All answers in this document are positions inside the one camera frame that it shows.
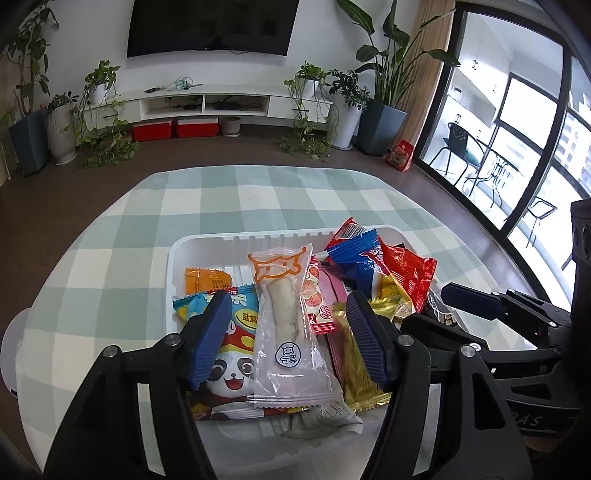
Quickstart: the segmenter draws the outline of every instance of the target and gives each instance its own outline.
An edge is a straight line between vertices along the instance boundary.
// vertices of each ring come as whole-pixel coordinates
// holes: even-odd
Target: white planter
[[[113,87],[111,87],[107,92],[107,85],[105,85],[104,83],[97,85],[92,94],[90,95],[90,101],[93,105],[100,105],[101,103],[105,103],[105,98],[111,93],[112,89]]]
[[[304,88],[301,91],[302,98],[311,98],[316,93],[318,89],[318,85],[320,82],[318,80],[306,80],[304,82]]]
[[[74,132],[66,130],[72,107],[71,103],[62,105],[47,116],[47,142],[56,165],[65,165],[76,158]]]
[[[359,124],[363,109],[356,106],[348,106],[345,98],[335,95],[330,106],[328,117],[328,135],[331,145],[340,150],[351,150],[351,138]]]

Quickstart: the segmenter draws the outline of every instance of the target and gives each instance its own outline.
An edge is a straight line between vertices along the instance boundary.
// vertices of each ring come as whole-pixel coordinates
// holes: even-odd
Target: television
[[[299,0],[135,0],[127,56],[179,50],[287,55]]]

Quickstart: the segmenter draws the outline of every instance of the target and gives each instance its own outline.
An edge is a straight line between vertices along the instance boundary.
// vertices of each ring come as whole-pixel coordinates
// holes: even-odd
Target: white plastic tray
[[[377,229],[388,245],[413,246],[402,233],[389,225],[366,227]],[[166,267],[166,333],[179,332],[184,323],[173,309],[173,300],[186,296],[186,268],[215,268],[232,276],[234,286],[252,283],[247,255],[273,247],[302,247],[312,243],[314,252],[326,249],[337,229],[288,230],[223,235],[190,235],[176,241],[168,253]]]
[[[404,235],[392,226],[377,225],[366,228],[377,229],[378,235],[388,245],[404,243],[408,249],[414,251]],[[165,293],[167,333],[179,332],[184,325],[173,309],[173,299],[185,296],[186,268],[223,270],[232,276],[234,286],[244,285],[253,281],[247,258],[249,253],[281,246],[296,248],[308,243],[312,243],[314,251],[320,252],[325,249],[335,231],[312,229],[193,235],[181,238],[171,247],[168,254]],[[344,452],[342,449],[349,444],[352,444],[352,451],[357,450],[354,445],[373,446],[384,419],[385,409],[386,407],[380,407],[360,414],[364,422],[361,435],[336,434],[312,441],[284,437],[281,432],[289,427],[287,416],[240,421],[204,420],[198,421],[197,427],[216,473],[244,475],[292,465],[318,455],[330,458],[336,452]],[[354,459],[358,466],[367,463],[369,452],[366,450]],[[342,480],[342,473],[333,477]],[[359,478],[360,474],[360,471],[355,471],[351,478]],[[332,478],[329,472],[324,475]]]

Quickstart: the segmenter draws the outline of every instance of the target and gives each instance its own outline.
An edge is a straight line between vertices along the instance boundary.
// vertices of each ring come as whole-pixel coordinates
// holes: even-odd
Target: checkered tablecloth
[[[111,344],[124,351],[143,348],[166,334],[165,266],[176,240],[338,227],[350,216],[362,225],[399,229],[420,255],[437,258],[440,282],[495,289],[486,268],[456,235],[370,175],[264,166],[157,173],[89,225],[33,304],[17,357],[18,401],[39,465],[45,465],[74,393],[101,350]],[[484,323],[485,333],[494,336],[492,324]],[[145,442],[147,449],[155,448],[155,440]]]

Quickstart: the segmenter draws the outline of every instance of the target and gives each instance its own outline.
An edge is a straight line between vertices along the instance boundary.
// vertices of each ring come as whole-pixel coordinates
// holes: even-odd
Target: blue planter
[[[18,162],[25,176],[39,172],[50,159],[45,110],[37,110],[9,128]]]
[[[405,117],[405,112],[370,100],[361,114],[355,146],[367,155],[384,155]]]

